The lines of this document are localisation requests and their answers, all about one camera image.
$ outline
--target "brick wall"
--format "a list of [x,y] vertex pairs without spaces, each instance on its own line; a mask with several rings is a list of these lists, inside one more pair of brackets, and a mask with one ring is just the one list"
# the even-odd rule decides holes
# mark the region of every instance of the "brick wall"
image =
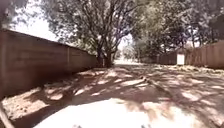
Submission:
[[0,61],[1,97],[97,64],[95,56],[83,50],[9,30],[0,32]]

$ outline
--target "tree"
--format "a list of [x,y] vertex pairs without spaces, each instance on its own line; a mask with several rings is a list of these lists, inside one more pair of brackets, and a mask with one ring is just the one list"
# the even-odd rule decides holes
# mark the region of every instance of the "tree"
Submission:
[[222,32],[223,8],[222,0],[151,0],[138,12],[143,22],[132,32],[135,51],[156,61],[158,54],[185,48],[187,41],[193,47],[214,43]]
[[121,39],[138,22],[135,10],[144,4],[134,0],[45,0],[42,5],[60,41],[87,44],[98,61],[103,57],[110,67]]
[[0,29],[3,23],[8,23],[18,13],[16,9],[26,7],[28,0],[1,0],[0,1]]

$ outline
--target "dirt road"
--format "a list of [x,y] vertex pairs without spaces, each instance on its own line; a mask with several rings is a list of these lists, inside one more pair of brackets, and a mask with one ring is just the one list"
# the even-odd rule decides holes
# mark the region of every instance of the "dirt road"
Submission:
[[42,120],[36,128],[216,128],[224,121],[222,74],[193,67],[117,65],[3,103],[18,128]]

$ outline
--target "bright sky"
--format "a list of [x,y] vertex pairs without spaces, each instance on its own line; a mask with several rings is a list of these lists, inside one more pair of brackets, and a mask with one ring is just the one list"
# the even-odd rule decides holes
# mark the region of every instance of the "bright sky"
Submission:
[[[19,23],[15,26],[15,31],[25,33],[28,35],[37,36],[40,38],[57,41],[56,36],[49,30],[48,22],[43,19],[43,14],[41,13],[41,8],[37,5],[39,1],[29,0],[29,3],[26,7],[26,12],[33,14],[34,12],[38,13],[37,17],[28,18],[26,15],[20,15],[22,19],[25,19],[28,24]],[[119,45],[119,49],[122,50],[128,44],[132,43],[132,36],[129,34],[125,38],[122,39],[121,44]]]

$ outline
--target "wall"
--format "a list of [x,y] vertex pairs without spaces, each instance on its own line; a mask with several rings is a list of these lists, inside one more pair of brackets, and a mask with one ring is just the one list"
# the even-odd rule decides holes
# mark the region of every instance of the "wall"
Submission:
[[186,65],[224,69],[224,41],[188,50]]
[[[177,64],[176,51],[159,56],[158,63]],[[224,41],[184,51],[185,65],[224,69]]]
[[158,56],[157,62],[163,65],[176,65],[177,64],[177,52],[168,52]]
[[97,64],[80,49],[9,30],[0,32],[0,61],[0,98]]

